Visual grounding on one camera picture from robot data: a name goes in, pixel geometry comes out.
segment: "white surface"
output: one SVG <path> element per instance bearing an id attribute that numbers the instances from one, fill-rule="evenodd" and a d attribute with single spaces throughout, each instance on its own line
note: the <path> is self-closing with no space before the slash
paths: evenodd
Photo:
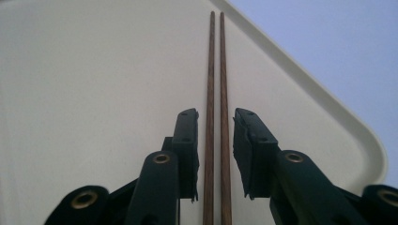
<path id="1" fill-rule="evenodd" d="M 204 164 L 209 14 L 217 7 L 226 14 L 231 137 L 234 109 L 246 108 L 282 149 L 306 153 L 336 185 L 358 193 L 383 178 L 373 134 L 222 1 L 10 1 L 0 4 L 2 224 L 41 224 L 75 188 L 128 183 L 192 107 Z M 234 222 L 271 223 L 267 200 L 243 198 L 232 154 L 231 162 Z M 199 202 L 181 204 L 182 224 L 202 224 L 203 169 Z M 217 163 L 215 172 L 220 224 Z"/>
<path id="2" fill-rule="evenodd" d="M 231 3 L 375 131 L 398 188 L 398 2 Z"/>

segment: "white tray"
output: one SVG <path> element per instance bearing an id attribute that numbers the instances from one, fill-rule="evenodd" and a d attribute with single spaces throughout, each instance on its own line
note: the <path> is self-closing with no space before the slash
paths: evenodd
<path id="1" fill-rule="evenodd" d="M 181 224 L 202 224 L 210 11 L 226 15 L 231 151 L 236 107 L 256 112 L 282 149 L 309 155 L 357 194 L 387 168 L 375 135 L 227 2 L 0 3 L 0 222 L 42 224 L 75 188 L 114 191 L 172 136 L 179 112 L 199 117 L 199 202 Z M 219 17 L 216 17 L 219 49 Z M 216 137 L 220 149 L 219 51 Z M 215 154 L 215 224 L 220 218 Z M 234 224 L 273 224 L 268 200 L 243 197 L 231 154 Z"/>

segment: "brown stick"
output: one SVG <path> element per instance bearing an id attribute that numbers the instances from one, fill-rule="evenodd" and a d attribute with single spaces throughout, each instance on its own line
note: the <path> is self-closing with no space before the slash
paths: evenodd
<path id="1" fill-rule="evenodd" d="M 210 44 L 208 48 L 207 74 L 207 120 L 205 151 L 205 191 L 203 224 L 213 224 L 213 183 L 214 183 L 214 11 L 210 16 Z"/>
<path id="2" fill-rule="evenodd" d="M 220 50 L 221 50 L 221 112 L 222 112 L 222 225 L 232 224 L 231 213 L 231 177 L 229 169 L 229 128 L 228 97 L 226 85 L 226 56 L 224 15 L 220 16 Z"/>

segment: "wooden chopstick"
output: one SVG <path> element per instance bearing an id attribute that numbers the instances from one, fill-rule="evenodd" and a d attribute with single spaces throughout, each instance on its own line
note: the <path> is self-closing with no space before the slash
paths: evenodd
<path id="1" fill-rule="evenodd" d="M 221 129 L 222 129 L 222 225 L 232 224 L 231 177 L 229 165 L 228 97 L 226 85 L 226 56 L 224 14 L 220 16 L 221 50 Z"/>
<path id="2" fill-rule="evenodd" d="M 210 15 L 210 41 L 208 48 L 207 74 L 207 120 L 205 150 L 205 191 L 203 206 L 203 224 L 213 224 L 213 185 L 214 185 L 214 33 L 215 14 Z"/>

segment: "chopstick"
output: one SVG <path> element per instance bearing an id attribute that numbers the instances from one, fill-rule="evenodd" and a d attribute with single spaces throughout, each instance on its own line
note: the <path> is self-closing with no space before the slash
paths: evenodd
<path id="1" fill-rule="evenodd" d="M 231 177 L 229 164 L 228 97 L 226 85 L 226 56 L 224 14 L 220 15 L 221 54 L 221 130 L 222 130 L 222 225 L 232 224 Z"/>
<path id="2" fill-rule="evenodd" d="M 205 150 L 205 190 L 203 224 L 213 224 L 213 184 L 214 184 L 214 21 L 215 13 L 210 15 L 210 41 L 208 48 L 207 74 L 207 120 Z"/>

